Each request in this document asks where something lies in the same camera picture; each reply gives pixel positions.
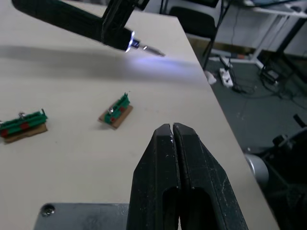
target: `black chair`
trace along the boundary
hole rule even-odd
[[[195,5],[194,3],[196,3],[198,5],[208,6],[215,9],[217,9],[216,6],[218,2],[221,1],[221,9],[217,25],[215,25],[214,18],[211,15],[187,9],[184,7],[174,6],[170,9],[168,13],[168,15],[176,16],[179,19],[179,22],[183,27],[185,33],[203,38],[209,38],[210,41],[205,51],[202,54],[202,60],[201,60],[202,68],[205,69],[215,41],[218,28],[229,9],[230,2],[228,3],[228,6],[224,9],[224,0],[185,0],[185,1],[192,2],[193,5]],[[166,14],[168,0],[165,1],[164,8],[163,4],[164,0],[161,0],[160,13]]]

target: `white desk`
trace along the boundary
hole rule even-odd
[[[13,7],[0,16],[0,117],[49,117],[48,132],[0,144],[0,229],[31,230],[48,202],[128,203],[154,130],[173,122],[226,170],[249,229],[278,229],[179,21],[136,11],[128,26],[166,57],[115,51]],[[134,109],[119,129],[97,122],[124,92]]]
[[[254,3],[251,0],[245,0],[244,4],[247,6],[253,6]],[[290,9],[292,6],[291,4],[285,4],[287,8]],[[288,12],[288,11],[277,11],[267,8],[251,8],[254,12],[259,13],[266,13],[270,14],[270,18],[268,19],[268,29],[266,33],[261,38],[260,43],[258,44],[255,52],[245,59],[238,59],[238,58],[231,58],[232,63],[246,63],[246,64],[256,64],[260,69],[263,67],[263,64],[258,60],[258,56],[260,52],[265,48],[267,45],[268,38],[270,36],[275,36],[276,33],[279,33],[282,27],[285,25],[285,22],[288,20],[289,17],[298,17],[298,18],[307,18],[307,14],[304,11],[301,12]],[[213,61],[220,61],[218,57],[212,57],[210,60]],[[223,58],[224,62],[228,64],[229,59]]]

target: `green terminal block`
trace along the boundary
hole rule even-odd
[[[105,122],[112,124],[115,122],[122,113],[128,108],[130,101],[128,99],[128,94],[125,93],[114,105],[109,108],[105,115]]]
[[[19,118],[0,123],[0,136],[6,138],[12,134],[26,131],[29,128],[44,124],[47,119],[48,118],[43,109],[27,115],[19,113]]]

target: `robotic arm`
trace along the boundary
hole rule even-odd
[[[128,52],[131,47],[165,56],[159,50],[143,45],[134,31],[125,28],[135,7],[144,10],[149,0],[111,0],[102,18],[60,0],[12,0],[14,7],[32,17]]]

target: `metal plate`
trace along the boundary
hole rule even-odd
[[[53,203],[39,215],[34,230],[125,230],[129,204]]]

